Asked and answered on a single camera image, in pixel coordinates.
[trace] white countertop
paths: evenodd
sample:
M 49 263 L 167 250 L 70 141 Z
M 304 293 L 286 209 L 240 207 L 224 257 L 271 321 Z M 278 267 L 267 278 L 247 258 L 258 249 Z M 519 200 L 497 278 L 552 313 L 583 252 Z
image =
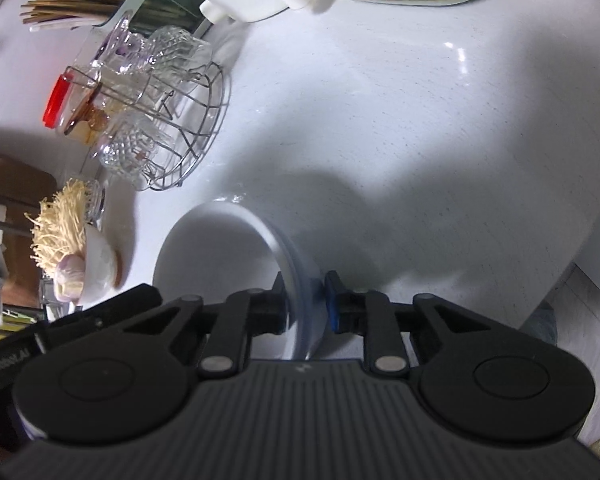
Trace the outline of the white countertop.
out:
M 122 288 L 151 282 L 180 216 L 226 198 L 352 287 L 519 326 L 600 211 L 600 0 L 335 0 L 229 34 L 245 31 L 183 187 L 110 190 Z

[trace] crystal glass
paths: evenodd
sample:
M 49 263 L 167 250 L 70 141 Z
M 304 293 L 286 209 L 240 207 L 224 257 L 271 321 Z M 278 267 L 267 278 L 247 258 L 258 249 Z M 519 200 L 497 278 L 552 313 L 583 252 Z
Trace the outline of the crystal glass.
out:
M 149 38 L 129 31 L 126 12 L 107 36 L 94 60 L 119 74 L 151 73 L 165 86 L 197 81 L 211 63 L 212 49 L 183 28 L 167 25 Z
M 165 176 L 176 155 L 174 140 L 138 110 L 113 118 L 98 141 L 100 163 L 111 173 L 146 189 Z

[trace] floor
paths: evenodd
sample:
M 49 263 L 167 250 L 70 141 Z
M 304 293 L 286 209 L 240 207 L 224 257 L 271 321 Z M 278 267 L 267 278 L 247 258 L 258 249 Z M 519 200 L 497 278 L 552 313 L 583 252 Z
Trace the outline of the floor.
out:
M 600 437 L 600 290 L 571 264 L 546 300 L 555 310 L 558 346 L 579 357 L 596 381 L 596 400 L 579 436 L 591 444 Z

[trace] wire rack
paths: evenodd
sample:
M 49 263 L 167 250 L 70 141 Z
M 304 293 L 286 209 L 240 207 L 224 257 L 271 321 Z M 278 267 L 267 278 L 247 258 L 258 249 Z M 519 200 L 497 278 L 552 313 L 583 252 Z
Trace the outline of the wire rack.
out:
M 76 67 L 68 67 L 65 74 L 70 70 L 80 74 L 84 80 L 65 76 L 68 83 L 95 88 L 94 93 L 113 99 L 123 107 L 142 112 L 173 140 L 173 145 L 156 141 L 162 149 L 171 152 L 171 156 L 162 165 L 154 162 L 145 165 L 142 177 L 149 189 L 164 191 L 181 186 L 206 155 L 218 133 L 226 103 L 224 74 L 217 63 L 212 62 L 205 73 L 191 74 L 186 82 L 178 86 L 149 75 L 135 98 L 95 80 Z M 158 97 L 147 99 L 148 95 Z

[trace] silver screw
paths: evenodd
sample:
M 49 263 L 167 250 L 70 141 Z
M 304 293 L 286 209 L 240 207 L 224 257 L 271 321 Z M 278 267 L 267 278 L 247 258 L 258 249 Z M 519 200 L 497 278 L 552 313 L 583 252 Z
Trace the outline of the silver screw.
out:
M 212 355 L 211 357 L 205 357 L 200 362 L 200 366 L 207 372 L 225 372 L 234 365 L 228 357 L 223 355 Z
M 193 303 L 195 301 L 200 301 L 202 298 L 197 294 L 185 294 L 184 296 L 181 296 L 180 299 L 182 301 L 191 301 Z
M 376 368 L 381 372 L 399 372 L 407 367 L 407 361 L 397 355 L 383 355 L 376 359 Z

